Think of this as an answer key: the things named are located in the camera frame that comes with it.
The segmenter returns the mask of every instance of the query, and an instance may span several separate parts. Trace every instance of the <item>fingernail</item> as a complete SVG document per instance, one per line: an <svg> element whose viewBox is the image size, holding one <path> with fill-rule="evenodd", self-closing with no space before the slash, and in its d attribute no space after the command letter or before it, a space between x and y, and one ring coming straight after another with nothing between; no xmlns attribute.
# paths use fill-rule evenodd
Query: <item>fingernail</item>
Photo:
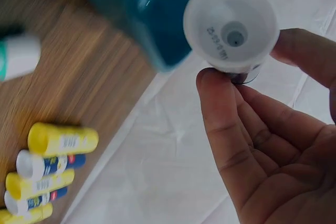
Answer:
<svg viewBox="0 0 336 224"><path fill-rule="evenodd" d="M301 32L301 29L282 30L270 55L278 61L296 67L297 65L290 59L290 47L295 39L294 37L297 36L296 34Z"/></svg>
<svg viewBox="0 0 336 224"><path fill-rule="evenodd" d="M218 72L218 71L214 68L206 68L206 69L203 69L201 72L199 72L197 75L197 81L196 81L197 87L200 88L201 85L206 81L207 77L215 72Z"/></svg>

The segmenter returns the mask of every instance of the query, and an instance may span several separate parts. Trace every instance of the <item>white cloth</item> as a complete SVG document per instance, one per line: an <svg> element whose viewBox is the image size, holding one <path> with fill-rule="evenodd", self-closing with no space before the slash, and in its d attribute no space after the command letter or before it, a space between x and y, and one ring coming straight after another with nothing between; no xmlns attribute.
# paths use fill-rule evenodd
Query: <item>white cloth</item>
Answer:
<svg viewBox="0 0 336 224"><path fill-rule="evenodd" d="M281 28L336 39L336 0L271 0ZM205 135L191 54L158 74L101 157L63 223L239 223ZM271 58L253 88L327 123L328 91Z"/></svg>

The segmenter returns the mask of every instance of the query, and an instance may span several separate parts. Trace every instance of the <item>wooden table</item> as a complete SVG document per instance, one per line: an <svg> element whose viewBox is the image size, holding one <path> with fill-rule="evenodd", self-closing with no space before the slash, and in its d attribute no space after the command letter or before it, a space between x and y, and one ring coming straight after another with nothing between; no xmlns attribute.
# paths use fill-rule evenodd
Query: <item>wooden table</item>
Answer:
<svg viewBox="0 0 336 224"><path fill-rule="evenodd" d="M60 223L98 158L154 77L139 48L86 0L0 0L0 26L23 25L42 42L33 74L0 84L0 206L5 177L37 121L84 125L100 135L68 195L43 223Z"/></svg>

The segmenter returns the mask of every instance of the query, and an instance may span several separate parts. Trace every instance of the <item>white glue stick cap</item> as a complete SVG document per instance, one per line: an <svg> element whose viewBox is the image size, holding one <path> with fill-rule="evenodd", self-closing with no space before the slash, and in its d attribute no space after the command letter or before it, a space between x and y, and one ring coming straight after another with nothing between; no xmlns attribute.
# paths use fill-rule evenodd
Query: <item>white glue stick cap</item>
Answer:
<svg viewBox="0 0 336 224"><path fill-rule="evenodd" d="M194 52L232 77L245 75L239 82L258 75L280 33L268 0L190 0L183 26Z"/></svg>
<svg viewBox="0 0 336 224"><path fill-rule="evenodd" d="M41 45L31 34L6 37L0 42L0 79L7 81L33 72L39 62Z"/></svg>
<svg viewBox="0 0 336 224"><path fill-rule="evenodd" d="M27 150L22 150L16 158L16 170L22 178L38 181L44 174L44 159Z"/></svg>
<svg viewBox="0 0 336 224"><path fill-rule="evenodd" d="M9 191L5 192L5 205L7 210L12 215L22 216L28 211L28 202L27 200L15 200Z"/></svg>

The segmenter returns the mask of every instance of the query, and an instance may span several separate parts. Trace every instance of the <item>teal plastic container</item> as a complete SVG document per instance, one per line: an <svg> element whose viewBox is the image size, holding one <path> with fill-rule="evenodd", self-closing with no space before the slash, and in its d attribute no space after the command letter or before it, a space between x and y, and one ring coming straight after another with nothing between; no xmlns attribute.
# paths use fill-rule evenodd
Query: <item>teal plastic container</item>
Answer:
<svg viewBox="0 0 336 224"><path fill-rule="evenodd" d="M183 32L183 14L189 0L89 0L135 39L158 71L176 67L191 51Z"/></svg>

